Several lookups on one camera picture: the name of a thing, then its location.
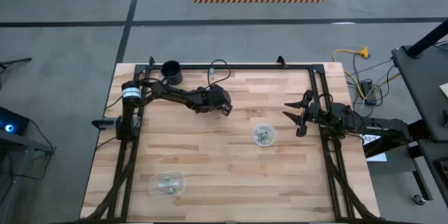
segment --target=green object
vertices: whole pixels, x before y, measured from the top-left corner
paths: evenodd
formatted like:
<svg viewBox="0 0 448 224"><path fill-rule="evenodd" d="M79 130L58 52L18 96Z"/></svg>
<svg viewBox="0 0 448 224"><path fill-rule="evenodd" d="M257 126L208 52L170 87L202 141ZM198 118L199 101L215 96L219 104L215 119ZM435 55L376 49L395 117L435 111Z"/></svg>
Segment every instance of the green object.
<svg viewBox="0 0 448 224"><path fill-rule="evenodd" d="M257 135L261 144L268 144L267 140L269 137L269 132L265 129L257 130Z"/></svg>
<svg viewBox="0 0 448 224"><path fill-rule="evenodd" d="M173 194L175 192L176 192L176 189L174 189L174 188L168 188L168 189L165 190L166 194Z"/></svg>
<svg viewBox="0 0 448 224"><path fill-rule="evenodd" d="M211 67L209 70L209 76L210 76L210 79L215 78L215 69L213 67Z"/></svg>
<svg viewBox="0 0 448 224"><path fill-rule="evenodd" d="M166 176L163 179L163 183L169 185L169 184L173 183L173 179L171 177Z"/></svg>

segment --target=black pole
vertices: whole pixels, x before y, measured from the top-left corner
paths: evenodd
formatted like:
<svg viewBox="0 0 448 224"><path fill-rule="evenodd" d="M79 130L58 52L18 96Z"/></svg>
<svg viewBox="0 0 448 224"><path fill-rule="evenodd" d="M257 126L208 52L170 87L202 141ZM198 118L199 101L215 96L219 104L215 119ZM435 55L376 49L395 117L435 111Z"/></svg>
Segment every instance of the black pole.
<svg viewBox="0 0 448 224"><path fill-rule="evenodd" d="M448 34L448 20L445 20L442 24L439 24L434 30L424 36L420 41L415 43L406 53L409 57L417 59L421 57L421 53L428 47L437 43L441 38Z"/></svg>

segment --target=black cup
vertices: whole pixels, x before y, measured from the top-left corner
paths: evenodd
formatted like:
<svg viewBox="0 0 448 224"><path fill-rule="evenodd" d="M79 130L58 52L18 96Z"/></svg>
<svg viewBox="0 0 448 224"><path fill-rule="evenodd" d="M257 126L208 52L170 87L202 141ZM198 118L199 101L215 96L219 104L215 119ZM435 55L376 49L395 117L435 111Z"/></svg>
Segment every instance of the black cup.
<svg viewBox="0 0 448 224"><path fill-rule="evenodd" d="M160 72L170 85L178 85L183 80L181 65L177 61L169 60L163 63Z"/></svg>

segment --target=white label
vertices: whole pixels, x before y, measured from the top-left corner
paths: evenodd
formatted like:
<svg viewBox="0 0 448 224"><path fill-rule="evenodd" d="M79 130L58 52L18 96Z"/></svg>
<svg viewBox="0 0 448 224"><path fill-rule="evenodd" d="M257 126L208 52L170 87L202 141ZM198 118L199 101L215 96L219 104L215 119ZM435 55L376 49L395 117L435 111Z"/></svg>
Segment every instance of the white label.
<svg viewBox="0 0 448 224"><path fill-rule="evenodd" d="M171 182L171 183L160 183L159 188L163 187L172 187L172 186L178 186L179 182Z"/></svg>
<svg viewBox="0 0 448 224"><path fill-rule="evenodd" d="M130 96L135 96L135 97L141 98L140 97L140 89L138 89L136 87L126 88L125 90L122 91L122 95L123 95L123 98L130 97Z"/></svg>
<svg viewBox="0 0 448 224"><path fill-rule="evenodd" d="M379 139L379 136L375 136L375 135L360 135L360 136L364 139L364 145ZM373 157L369 157L367 159L367 161L368 162L387 162L387 157L386 157L385 153L381 153L378 155L374 155Z"/></svg>

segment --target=gray concrete floor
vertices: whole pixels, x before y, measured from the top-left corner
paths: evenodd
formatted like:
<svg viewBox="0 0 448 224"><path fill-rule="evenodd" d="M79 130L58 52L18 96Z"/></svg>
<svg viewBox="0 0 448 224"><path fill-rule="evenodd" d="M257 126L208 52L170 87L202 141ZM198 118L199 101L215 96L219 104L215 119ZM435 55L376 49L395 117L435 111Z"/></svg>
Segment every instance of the gray concrete floor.
<svg viewBox="0 0 448 224"><path fill-rule="evenodd" d="M0 22L105 21L126 19L131 0L0 0ZM446 0L325 0L321 5L193 4L191 0L139 0L135 20L235 18L430 18L446 16ZM368 46L364 69L388 60L390 51L412 44L436 23L301 24L209 27L133 27L124 62L327 62L334 50ZM122 27L0 28L0 60L33 57L1 76L0 106L34 119L57 146L45 178L27 181L14 223L75 220L81 209L98 131L90 121L102 115ZM352 56L338 55L353 71ZM377 80L392 63L360 75ZM419 119L401 78L372 114ZM435 197L417 206L411 173L374 174L381 215L394 221L445 223L448 210L427 166L419 161Z"/></svg>

